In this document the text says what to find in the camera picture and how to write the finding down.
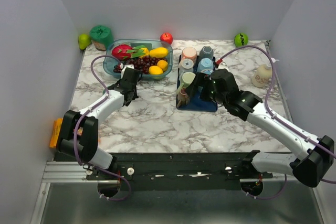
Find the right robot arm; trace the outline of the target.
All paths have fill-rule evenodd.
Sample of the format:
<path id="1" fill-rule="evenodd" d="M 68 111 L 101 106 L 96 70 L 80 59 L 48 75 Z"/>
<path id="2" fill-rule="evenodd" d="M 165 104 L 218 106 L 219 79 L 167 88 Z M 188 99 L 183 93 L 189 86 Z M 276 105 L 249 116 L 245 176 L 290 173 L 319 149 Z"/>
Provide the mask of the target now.
<path id="1" fill-rule="evenodd" d="M 332 138 L 318 137 L 279 116 L 267 107 L 265 100 L 240 90 L 233 74 L 226 69 L 211 75 L 198 73 L 185 90 L 190 99 L 199 87 L 201 100 L 223 105 L 231 115 L 259 127 L 291 151 L 289 154 L 257 152 L 241 165 L 246 177 L 255 177 L 259 172 L 282 173 L 312 188 L 323 180 L 335 159 Z"/>

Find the brown striped mug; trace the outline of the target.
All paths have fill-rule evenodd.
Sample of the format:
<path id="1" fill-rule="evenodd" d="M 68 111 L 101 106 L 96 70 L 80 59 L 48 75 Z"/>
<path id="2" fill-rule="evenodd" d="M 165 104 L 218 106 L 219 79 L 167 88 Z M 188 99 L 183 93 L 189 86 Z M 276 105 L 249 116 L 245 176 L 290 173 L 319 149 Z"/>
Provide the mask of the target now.
<path id="1" fill-rule="evenodd" d="M 190 97 L 186 93 L 186 88 L 182 88 L 177 94 L 177 104 L 176 107 L 180 108 L 181 106 L 188 105 L 190 102 Z"/>

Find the light green mug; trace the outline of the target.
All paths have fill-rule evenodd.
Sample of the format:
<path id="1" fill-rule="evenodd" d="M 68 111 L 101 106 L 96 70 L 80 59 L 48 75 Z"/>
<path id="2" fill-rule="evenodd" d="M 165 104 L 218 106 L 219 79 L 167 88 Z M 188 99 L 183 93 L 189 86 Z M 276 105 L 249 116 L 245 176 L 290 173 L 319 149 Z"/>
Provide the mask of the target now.
<path id="1" fill-rule="evenodd" d="M 185 72 L 180 77 L 180 85 L 177 89 L 177 94 L 179 94 L 182 88 L 187 88 L 194 80 L 195 74 L 193 72 Z"/>

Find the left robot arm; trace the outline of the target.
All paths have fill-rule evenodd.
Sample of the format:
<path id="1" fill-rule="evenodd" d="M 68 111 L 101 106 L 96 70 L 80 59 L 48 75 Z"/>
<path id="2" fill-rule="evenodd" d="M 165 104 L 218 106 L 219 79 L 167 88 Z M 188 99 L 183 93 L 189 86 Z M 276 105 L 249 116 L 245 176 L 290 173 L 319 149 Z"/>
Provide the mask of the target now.
<path id="1" fill-rule="evenodd" d="M 76 158 L 80 164 L 98 167 L 98 173 L 104 179 L 112 179 L 117 170 L 113 156 L 98 147 L 99 125 L 114 111 L 138 98 L 136 88 L 140 76 L 140 71 L 126 67 L 123 77 L 95 103 L 80 111 L 67 111 L 62 119 L 56 150 Z"/>

